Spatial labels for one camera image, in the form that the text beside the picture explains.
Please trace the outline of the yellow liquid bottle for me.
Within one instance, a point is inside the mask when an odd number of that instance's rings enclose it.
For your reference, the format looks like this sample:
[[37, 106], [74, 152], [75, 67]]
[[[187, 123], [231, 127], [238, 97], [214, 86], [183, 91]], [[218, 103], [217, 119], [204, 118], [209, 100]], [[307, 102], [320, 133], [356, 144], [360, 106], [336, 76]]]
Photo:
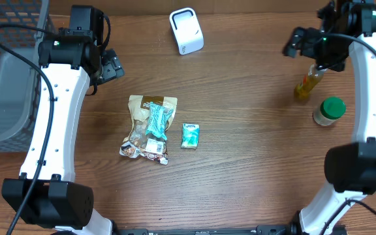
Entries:
[[294, 88], [294, 96], [299, 100], [306, 100], [313, 88], [322, 80], [327, 69], [319, 70], [316, 64], [311, 65], [308, 73]]

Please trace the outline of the green lid jar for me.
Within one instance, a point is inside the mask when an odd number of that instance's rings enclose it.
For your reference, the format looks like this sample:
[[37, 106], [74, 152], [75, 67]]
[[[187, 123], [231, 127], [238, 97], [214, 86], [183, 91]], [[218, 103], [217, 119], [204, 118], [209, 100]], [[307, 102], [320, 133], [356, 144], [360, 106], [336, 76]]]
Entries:
[[339, 97], [328, 97], [313, 111], [313, 120], [321, 126], [329, 126], [346, 112], [346, 105]]

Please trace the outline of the teal snack bar wrapper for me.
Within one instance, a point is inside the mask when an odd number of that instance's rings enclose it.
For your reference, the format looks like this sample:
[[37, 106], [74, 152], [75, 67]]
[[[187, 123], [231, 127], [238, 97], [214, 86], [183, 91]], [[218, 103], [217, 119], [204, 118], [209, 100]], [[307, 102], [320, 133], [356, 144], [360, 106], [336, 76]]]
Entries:
[[156, 138], [167, 140], [167, 136], [165, 134], [166, 125], [168, 120], [172, 117], [174, 110], [150, 102], [149, 112], [150, 115], [148, 119], [148, 126], [146, 128], [146, 135], [152, 134]]

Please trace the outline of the teal kleenex tissue pack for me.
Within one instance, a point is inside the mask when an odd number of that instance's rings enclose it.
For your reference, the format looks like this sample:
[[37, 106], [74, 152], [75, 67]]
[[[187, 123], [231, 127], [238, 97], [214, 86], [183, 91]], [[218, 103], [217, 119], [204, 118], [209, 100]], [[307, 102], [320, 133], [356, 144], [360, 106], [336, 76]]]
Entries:
[[192, 123], [182, 125], [181, 148], [196, 149], [198, 147], [200, 126]]

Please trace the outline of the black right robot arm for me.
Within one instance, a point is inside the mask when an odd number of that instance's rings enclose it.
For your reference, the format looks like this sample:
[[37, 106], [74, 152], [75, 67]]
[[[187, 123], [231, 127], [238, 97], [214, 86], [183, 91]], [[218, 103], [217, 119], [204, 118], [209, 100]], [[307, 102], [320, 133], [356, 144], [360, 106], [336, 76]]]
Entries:
[[318, 10], [321, 26], [297, 27], [283, 54], [302, 55], [318, 70], [341, 72], [352, 61], [355, 121], [349, 144], [328, 150], [326, 181], [311, 203], [289, 225], [260, 225], [259, 234], [345, 234], [338, 221], [376, 192], [376, 4], [331, 1]]

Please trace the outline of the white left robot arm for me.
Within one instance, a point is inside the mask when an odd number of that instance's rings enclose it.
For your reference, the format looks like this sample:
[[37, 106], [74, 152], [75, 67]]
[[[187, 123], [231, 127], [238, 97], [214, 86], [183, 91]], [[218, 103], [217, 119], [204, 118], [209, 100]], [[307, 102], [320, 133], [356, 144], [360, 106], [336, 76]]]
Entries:
[[125, 72], [108, 48], [110, 21], [101, 10], [74, 5], [67, 28], [44, 32], [33, 65], [41, 80], [39, 108], [19, 176], [1, 193], [12, 220], [51, 228], [56, 234], [116, 234], [115, 223], [94, 207], [93, 190], [75, 181], [74, 147], [82, 103], [101, 84]]

